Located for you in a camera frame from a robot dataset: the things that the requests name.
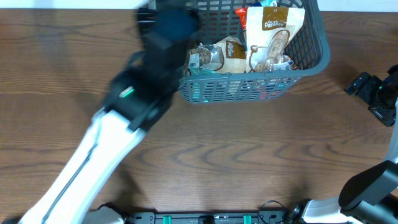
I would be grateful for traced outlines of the beige snack pouch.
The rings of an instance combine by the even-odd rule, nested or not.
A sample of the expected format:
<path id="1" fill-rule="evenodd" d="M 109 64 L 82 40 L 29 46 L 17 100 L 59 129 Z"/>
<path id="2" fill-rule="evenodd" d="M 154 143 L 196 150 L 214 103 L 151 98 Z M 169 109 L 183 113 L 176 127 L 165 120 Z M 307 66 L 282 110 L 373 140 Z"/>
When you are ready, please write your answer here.
<path id="1" fill-rule="evenodd" d="M 284 49 L 303 26 L 304 8 L 249 7 L 246 71 L 260 73 L 284 62 Z"/>
<path id="2" fill-rule="evenodd" d="M 244 73 L 246 71 L 246 51 L 236 37 L 227 36 L 215 44 L 199 42 L 187 52 L 185 67 L 211 70 L 215 73 Z"/>

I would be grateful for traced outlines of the grey plastic laundry basket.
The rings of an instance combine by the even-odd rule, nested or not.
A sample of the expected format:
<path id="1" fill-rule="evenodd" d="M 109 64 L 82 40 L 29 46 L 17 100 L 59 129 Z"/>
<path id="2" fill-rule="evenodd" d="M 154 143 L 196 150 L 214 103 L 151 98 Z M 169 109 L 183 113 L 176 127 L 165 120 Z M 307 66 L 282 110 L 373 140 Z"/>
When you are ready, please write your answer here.
<path id="1" fill-rule="evenodd" d="M 213 44 L 227 36 L 244 38 L 234 10 L 255 0 L 181 0 L 174 2 L 196 9 L 201 19 L 200 42 Z M 191 75 L 182 81 L 180 95 L 192 104 L 274 99 L 302 77 L 322 72 L 330 61 L 322 15 L 316 0 L 277 0 L 278 6 L 305 9 L 303 27 L 286 46 L 284 53 L 298 67 L 261 73 L 211 73 Z"/>

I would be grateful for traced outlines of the blue Kleenex tissue pack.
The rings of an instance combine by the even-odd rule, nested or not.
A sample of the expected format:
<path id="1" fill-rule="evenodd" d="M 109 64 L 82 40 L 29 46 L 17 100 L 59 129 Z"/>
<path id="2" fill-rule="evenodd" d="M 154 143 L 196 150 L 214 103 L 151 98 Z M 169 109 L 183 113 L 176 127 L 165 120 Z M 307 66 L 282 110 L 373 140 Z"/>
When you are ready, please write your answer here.
<path id="1" fill-rule="evenodd" d="M 268 72 L 275 70 L 290 70 L 293 61 L 290 57 L 284 55 L 284 49 L 292 40 L 295 27 L 288 25 L 287 18 L 289 9 L 279 7 L 275 1 L 261 1 L 253 4 L 251 7 L 272 7 L 274 10 L 269 15 L 267 27 L 272 30 L 272 39 L 269 45 L 268 55 L 272 57 L 273 66 Z"/>

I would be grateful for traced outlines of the orange spaghetti pasta package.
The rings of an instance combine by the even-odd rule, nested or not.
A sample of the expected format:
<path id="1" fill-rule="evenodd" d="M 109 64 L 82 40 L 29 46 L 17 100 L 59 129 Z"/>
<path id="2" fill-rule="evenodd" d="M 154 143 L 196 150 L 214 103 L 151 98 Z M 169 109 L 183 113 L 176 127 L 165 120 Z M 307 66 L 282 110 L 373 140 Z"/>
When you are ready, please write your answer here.
<path id="1" fill-rule="evenodd" d="M 272 57 L 268 55 L 272 39 L 272 30 L 267 27 L 272 7 L 242 7 L 235 10 L 239 16 L 246 41 L 246 73 L 239 81 L 239 100 L 265 100 L 268 98 L 273 84 L 264 77 L 265 72 L 272 69 Z"/>

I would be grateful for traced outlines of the teal snack wrapper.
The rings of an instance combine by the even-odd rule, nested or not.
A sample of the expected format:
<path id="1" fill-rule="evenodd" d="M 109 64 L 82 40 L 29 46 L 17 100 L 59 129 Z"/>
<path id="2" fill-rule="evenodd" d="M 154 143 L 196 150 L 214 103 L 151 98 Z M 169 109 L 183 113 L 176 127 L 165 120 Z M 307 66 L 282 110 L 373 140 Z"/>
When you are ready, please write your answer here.
<path id="1" fill-rule="evenodd" d="M 193 77 L 198 75 L 212 75 L 214 71 L 201 68 L 191 68 L 190 74 Z M 211 82 L 194 82 L 190 84 L 192 90 L 192 98 L 194 103 L 209 103 L 214 89 L 214 81 Z"/>

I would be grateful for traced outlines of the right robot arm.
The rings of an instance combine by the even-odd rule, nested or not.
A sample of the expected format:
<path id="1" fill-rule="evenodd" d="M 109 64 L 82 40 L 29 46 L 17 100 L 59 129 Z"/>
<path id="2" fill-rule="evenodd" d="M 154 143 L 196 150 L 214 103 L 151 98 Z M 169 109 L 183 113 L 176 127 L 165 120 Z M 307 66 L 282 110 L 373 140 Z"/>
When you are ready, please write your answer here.
<path id="1" fill-rule="evenodd" d="M 350 178 L 339 196 L 298 204 L 286 223 L 397 223 L 397 66 L 381 80 L 367 72 L 346 88 L 356 95 L 385 126 L 392 137 L 383 161 Z"/>

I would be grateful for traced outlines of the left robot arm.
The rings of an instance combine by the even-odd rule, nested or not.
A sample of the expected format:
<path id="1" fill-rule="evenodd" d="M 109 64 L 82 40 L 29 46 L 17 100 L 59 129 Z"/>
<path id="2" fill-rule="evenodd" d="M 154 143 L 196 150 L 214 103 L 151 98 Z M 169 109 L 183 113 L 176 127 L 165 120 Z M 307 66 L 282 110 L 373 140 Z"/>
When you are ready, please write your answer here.
<path id="1" fill-rule="evenodd" d="M 22 223 L 81 223 L 119 163 L 170 108 L 200 16 L 195 9 L 166 6 L 140 9 L 138 17 L 144 50 L 112 79 L 80 145 Z"/>

